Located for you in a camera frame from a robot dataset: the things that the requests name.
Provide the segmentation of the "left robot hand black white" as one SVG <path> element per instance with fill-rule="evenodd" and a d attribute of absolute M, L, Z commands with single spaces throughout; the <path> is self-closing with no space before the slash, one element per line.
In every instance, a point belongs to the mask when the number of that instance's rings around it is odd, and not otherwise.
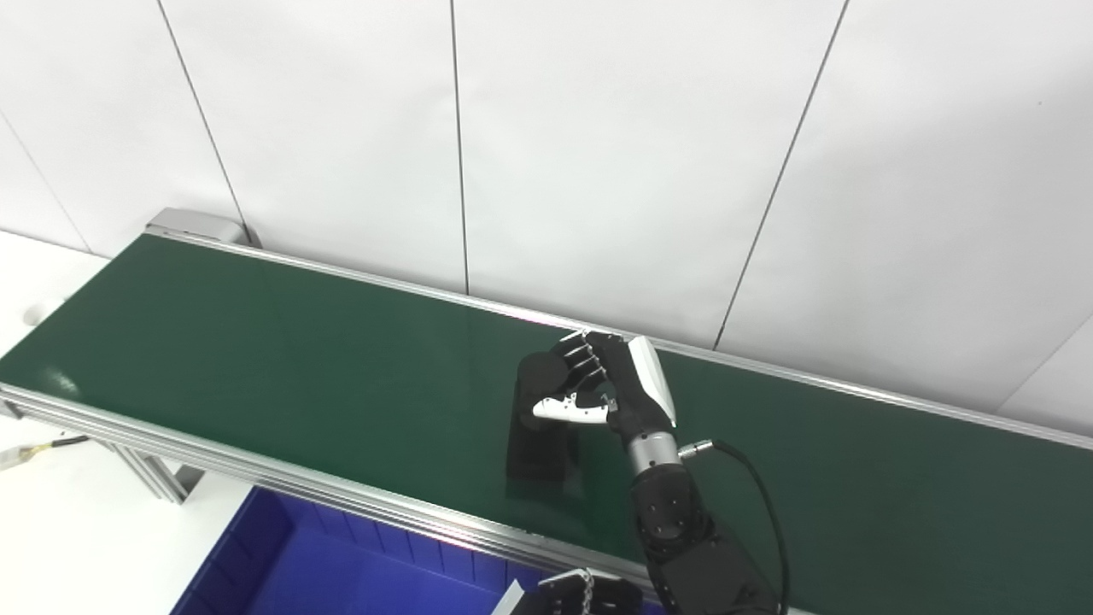
<path fill-rule="evenodd" d="M 536 586 L 514 581 L 492 613 L 640 614 L 644 605 L 644 593 L 624 577 L 577 568 L 546 577 Z"/>

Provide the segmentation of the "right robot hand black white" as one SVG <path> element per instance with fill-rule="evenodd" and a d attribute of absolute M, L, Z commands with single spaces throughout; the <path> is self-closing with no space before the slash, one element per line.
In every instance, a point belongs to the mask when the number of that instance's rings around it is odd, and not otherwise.
<path fill-rule="evenodd" d="M 550 355 L 561 360 L 561 382 L 532 394 L 534 419 L 608 425 L 624 447 L 675 429 L 675 405 L 649 338 L 575 331 Z"/>

